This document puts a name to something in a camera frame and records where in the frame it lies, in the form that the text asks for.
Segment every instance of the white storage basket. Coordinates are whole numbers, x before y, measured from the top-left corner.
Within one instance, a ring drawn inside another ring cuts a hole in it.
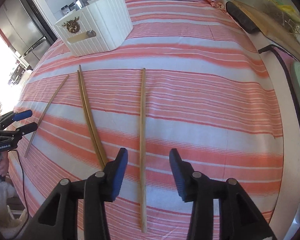
[[[80,30],[74,34],[64,24],[77,18]],[[116,49],[132,28],[124,0],[92,0],[88,6],[71,11],[55,24],[61,39],[76,57]],[[88,31],[95,31],[95,36],[89,38]]]

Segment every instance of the black cable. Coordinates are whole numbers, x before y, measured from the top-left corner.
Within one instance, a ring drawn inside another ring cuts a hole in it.
[[[16,235],[12,238],[9,238],[8,240],[13,240],[15,239],[19,234],[20,232],[23,230],[23,228],[25,227],[25,225],[27,224],[28,220],[29,220],[29,208],[28,208],[28,202],[26,200],[26,187],[25,187],[25,172],[23,170],[23,167],[22,167],[22,164],[21,164],[21,161],[20,161],[20,156],[19,156],[19,152],[18,150],[9,150],[8,152],[12,152],[12,151],[15,151],[17,152],[17,156],[18,156],[18,160],[19,160],[19,164],[20,164],[20,167],[21,167],[21,171],[22,171],[22,187],[23,187],[23,198],[25,200],[25,205],[26,205],[26,210],[27,210],[27,219],[26,221],[23,223],[22,227],[19,229],[18,233],[16,233]]]

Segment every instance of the striped tablecloth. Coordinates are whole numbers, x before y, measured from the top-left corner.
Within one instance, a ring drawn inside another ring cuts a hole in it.
[[[185,239],[192,203],[183,203],[169,166],[175,147],[210,178],[236,178],[267,221],[275,208],[283,166],[282,123],[268,72],[255,47],[231,17],[208,0],[126,0],[134,28],[118,49],[72,56],[61,40],[45,54],[15,110],[32,109],[38,121],[30,148],[18,146],[26,197],[34,215],[62,178],[86,179],[100,166],[84,119],[77,82],[81,64],[98,133],[113,160],[120,147],[129,162],[120,195],[106,203],[112,239]],[[146,181],[148,233],[140,230],[139,113],[146,68]],[[16,154],[10,174],[22,197]],[[82,202],[79,236],[83,238]],[[215,208],[214,238],[219,216]]]

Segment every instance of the refrigerator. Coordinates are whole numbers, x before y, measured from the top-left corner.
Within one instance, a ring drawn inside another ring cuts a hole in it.
[[[57,40],[32,0],[6,0],[0,8],[0,36],[17,55],[34,69]]]

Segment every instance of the blue gripper pad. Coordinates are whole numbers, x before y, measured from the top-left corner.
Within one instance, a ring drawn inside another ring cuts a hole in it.
[[[112,187],[111,200],[119,195],[124,173],[128,163],[128,151],[120,148],[116,159],[106,164],[104,172],[107,174],[107,182]]]
[[[177,186],[179,196],[183,201],[188,202],[186,188],[191,183],[191,175],[194,172],[191,164],[182,161],[177,149],[171,149],[169,153],[169,162]]]
[[[26,110],[26,111],[23,111],[21,113],[15,114],[14,117],[13,117],[13,121],[18,122],[20,120],[26,119],[26,118],[31,117],[31,116],[32,116],[32,111],[31,110]]]

